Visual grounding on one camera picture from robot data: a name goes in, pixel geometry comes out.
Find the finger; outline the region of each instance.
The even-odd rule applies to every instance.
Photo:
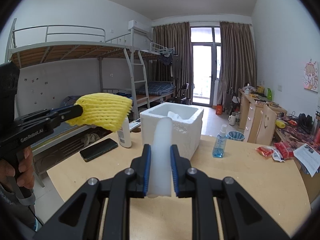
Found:
[[[19,187],[24,187],[25,184],[28,184],[32,180],[33,169],[32,167],[22,173],[17,179],[17,184]]]
[[[27,184],[24,185],[25,188],[27,189],[33,189],[35,185],[35,176],[32,176],[32,180]]]
[[[5,160],[0,160],[0,172],[4,171],[4,176],[13,177],[16,172],[14,168]]]
[[[32,154],[29,154],[26,159],[23,159],[19,163],[19,171],[20,172],[25,172],[27,169],[29,169],[32,166]]]
[[[24,158],[26,159],[30,154],[32,154],[31,146],[23,149]]]

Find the black smartphone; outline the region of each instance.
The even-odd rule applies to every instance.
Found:
[[[118,147],[118,143],[116,143],[111,138],[105,139],[102,142],[96,143],[92,146],[89,146],[80,151],[81,157],[85,162],[89,162],[100,155],[111,151],[114,148]]]

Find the sheet of paper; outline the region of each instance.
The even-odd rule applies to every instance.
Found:
[[[320,166],[320,155],[314,149],[312,149],[308,144],[304,144],[298,149],[293,151],[294,156],[302,162],[302,164],[307,168],[311,177],[316,173]]]

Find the white kettle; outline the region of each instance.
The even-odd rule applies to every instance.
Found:
[[[229,124],[235,125],[236,124],[236,113],[233,112],[232,115],[229,116]]]

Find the yellow foam net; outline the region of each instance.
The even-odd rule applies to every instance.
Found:
[[[81,116],[66,121],[70,125],[94,124],[112,132],[118,131],[129,114],[132,100],[109,93],[96,93],[80,97]]]

